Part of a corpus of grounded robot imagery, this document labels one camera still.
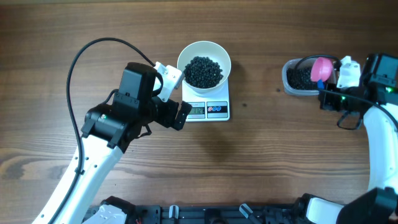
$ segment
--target clear plastic container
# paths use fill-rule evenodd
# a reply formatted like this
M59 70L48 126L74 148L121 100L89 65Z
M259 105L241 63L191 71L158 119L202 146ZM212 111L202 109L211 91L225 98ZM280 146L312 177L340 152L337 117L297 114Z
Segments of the clear plastic container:
M293 60L286 62L286 64L284 65L284 67L282 69L282 81L284 83L285 92L289 95L294 95L294 96L316 96L316 95L319 95L318 90L296 90L296 89L292 88L289 85L289 83L287 82L287 70L289 68L294 68L296 66L297 62L299 62L299 60L301 60L301 58L293 59ZM312 67L312 65L315 63L315 61L316 61L316 58L310 58L308 60L305 60L303 63L300 64L299 68ZM336 83L336 72L334 70L327 82L328 83Z

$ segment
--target white scale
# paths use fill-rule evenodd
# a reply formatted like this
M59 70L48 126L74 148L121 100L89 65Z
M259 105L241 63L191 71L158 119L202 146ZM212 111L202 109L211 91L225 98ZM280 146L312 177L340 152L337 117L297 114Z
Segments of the white scale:
M229 120L228 80L222 85L211 92L199 94L182 82L182 100L192 105L187 122Z

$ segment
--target black bean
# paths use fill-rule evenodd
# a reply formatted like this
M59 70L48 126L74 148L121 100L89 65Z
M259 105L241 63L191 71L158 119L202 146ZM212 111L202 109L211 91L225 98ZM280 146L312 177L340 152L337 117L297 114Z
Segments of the black bean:
M296 90L317 89L317 84L311 81L311 67L297 69L297 71L289 68L286 77L289 85Z
M211 88L217 86L223 79L222 71L217 62L208 57L196 56L185 66L185 81L198 88Z

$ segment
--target wooden table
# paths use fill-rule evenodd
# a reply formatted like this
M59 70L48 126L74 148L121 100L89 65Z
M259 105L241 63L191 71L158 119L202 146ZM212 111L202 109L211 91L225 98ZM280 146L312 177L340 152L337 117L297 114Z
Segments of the wooden table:
M151 60L176 66L188 44L211 40L233 61L231 120L152 124L107 176L110 195L135 204L292 203L308 192L348 203L368 187L366 131L336 127L316 97L284 93L292 58L398 54L396 1L172 1L0 7L0 223L30 223L75 152L65 100L78 50L118 37ZM88 49L72 78L78 126L119 86L138 54L117 43ZM181 90L172 99L181 101Z

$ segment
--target digital display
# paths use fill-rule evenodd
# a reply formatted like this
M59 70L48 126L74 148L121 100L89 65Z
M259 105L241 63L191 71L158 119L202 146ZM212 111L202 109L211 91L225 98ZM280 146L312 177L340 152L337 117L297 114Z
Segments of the digital display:
M192 108L189 114L205 114L205 108Z

